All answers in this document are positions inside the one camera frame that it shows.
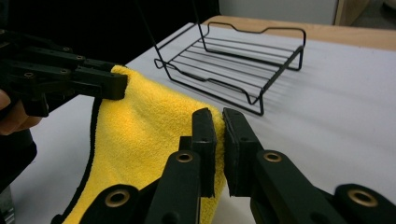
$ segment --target table surface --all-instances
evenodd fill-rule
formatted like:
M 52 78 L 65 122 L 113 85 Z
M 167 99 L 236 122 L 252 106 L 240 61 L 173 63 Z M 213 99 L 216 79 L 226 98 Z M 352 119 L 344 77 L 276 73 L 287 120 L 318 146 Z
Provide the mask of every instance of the table surface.
M 396 203 L 396 176 L 392 173 L 396 169 L 396 102 L 389 97 L 396 94 L 396 78 L 392 77 L 396 72 L 390 63 L 396 59 L 396 32 L 223 16 L 209 21 L 227 21 L 252 30 L 304 28 L 310 42 L 299 72 L 301 79 L 282 74 L 276 82 L 279 85 L 270 89 L 273 92 L 267 97 L 264 116 L 246 114 L 247 120 L 264 148 L 284 152 L 315 186 L 332 192 L 335 186 L 350 181 L 375 189 Z M 346 68 L 345 79 L 329 79 L 316 67 L 320 64 L 335 74 L 344 71 L 313 57 L 337 60 L 330 49 L 339 49 L 343 57 L 351 59 L 337 61 L 340 66 L 352 64 Z M 345 81 L 357 80 L 360 70 L 354 66 L 360 62 L 354 57 L 356 52 L 363 55 L 364 62 L 373 60 L 374 66 L 381 67 L 375 74 L 379 79 L 363 74 L 358 81 Z M 153 57 L 156 53 L 151 49 L 127 66 L 193 98 L 226 106 L 170 82 L 153 66 Z M 374 95 L 362 90 L 373 85 L 380 89 Z M 32 128 L 37 157 L 11 185 L 17 224 L 50 223 L 69 204 L 89 156 L 92 102 L 91 97 L 78 96 Z M 254 223 L 248 198 L 230 198 L 227 188 L 220 197 L 213 223 Z

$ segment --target white wall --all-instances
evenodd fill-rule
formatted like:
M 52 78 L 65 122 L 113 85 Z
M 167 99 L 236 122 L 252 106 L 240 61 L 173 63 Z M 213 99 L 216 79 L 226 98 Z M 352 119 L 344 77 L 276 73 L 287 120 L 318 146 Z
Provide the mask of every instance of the white wall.
M 333 24 L 338 0 L 219 0 L 224 16 Z

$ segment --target black plastic part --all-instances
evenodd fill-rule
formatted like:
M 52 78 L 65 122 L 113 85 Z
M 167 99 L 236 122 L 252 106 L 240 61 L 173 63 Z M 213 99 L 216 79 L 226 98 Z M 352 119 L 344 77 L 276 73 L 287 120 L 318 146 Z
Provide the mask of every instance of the black plastic part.
M 334 206 L 348 223 L 396 223 L 396 206 L 378 192 L 361 185 L 345 184 L 335 189 Z
M 79 67 L 73 73 L 72 89 L 78 94 L 120 100 L 128 83 L 126 75 Z
M 250 197 L 256 178 L 252 164 L 256 153 L 263 150 L 262 145 L 241 112 L 224 108 L 223 118 L 226 127 L 224 174 L 230 195 Z
M 180 136 L 178 141 L 178 150 L 191 150 L 191 136 Z
M 192 114 L 192 151 L 201 158 L 201 196 L 215 196 L 217 137 L 209 109 L 203 108 Z
M 163 170 L 146 224 L 199 223 L 200 157 L 189 150 L 172 153 Z
M 139 191 L 138 206 L 134 210 L 134 220 L 130 223 L 144 223 L 159 182 L 160 179 L 157 179 Z
M 86 60 L 86 58 L 81 55 L 54 49 L 42 49 L 35 46 L 25 48 L 12 58 L 16 61 L 39 63 L 69 69 L 75 69 Z
M 250 211 L 256 224 L 278 224 L 274 208 L 268 201 L 259 183 L 253 186 L 250 197 Z
M 103 190 L 84 213 L 80 224 L 129 224 L 138 203 L 139 191 L 128 185 Z
M 256 160 L 255 174 L 280 223 L 346 223 L 284 154 L 263 150 Z
M 104 61 L 99 61 L 99 60 L 94 60 L 94 59 L 87 59 L 84 61 L 84 64 L 83 64 L 84 67 L 90 67 L 90 68 L 94 68 L 94 69 L 98 69 L 98 70 L 102 70 L 102 71 L 106 71 L 106 72 L 111 72 L 111 69 L 115 65 L 121 65 L 121 64 L 104 62 Z
M 1 74 L 0 89 L 11 98 L 9 109 L 21 99 L 27 115 L 47 117 L 49 107 L 45 93 L 69 89 L 70 70 L 9 60 L 3 60 L 0 66 L 6 68 L 1 70 L 7 70 Z

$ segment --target dark background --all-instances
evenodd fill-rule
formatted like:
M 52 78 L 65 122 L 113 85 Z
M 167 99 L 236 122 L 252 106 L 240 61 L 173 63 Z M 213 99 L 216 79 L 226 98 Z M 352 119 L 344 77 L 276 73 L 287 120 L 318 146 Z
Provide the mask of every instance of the dark background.
M 191 0 L 139 0 L 156 41 L 196 21 Z M 219 15 L 218 0 L 196 1 L 200 21 Z M 152 43 L 134 0 L 12 0 L 6 29 L 37 35 L 77 54 L 128 63 Z

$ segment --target towel fold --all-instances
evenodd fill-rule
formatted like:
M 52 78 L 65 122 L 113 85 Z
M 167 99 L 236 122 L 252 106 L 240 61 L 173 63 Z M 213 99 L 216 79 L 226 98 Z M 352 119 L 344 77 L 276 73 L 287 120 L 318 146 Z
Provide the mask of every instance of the towel fold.
M 191 136 L 192 113 L 208 108 L 218 138 L 216 197 L 202 198 L 201 223 L 211 223 L 225 185 L 221 112 L 127 67 L 115 66 L 112 73 L 128 75 L 125 97 L 119 101 L 95 100 L 91 158 L 74 199 L 62 218 L 57 219 L 63 223 L 79 223 L 104 189 L 118 184 L 142 189 L 158 179 L 168 156 L 178 150 L 180 136 Z

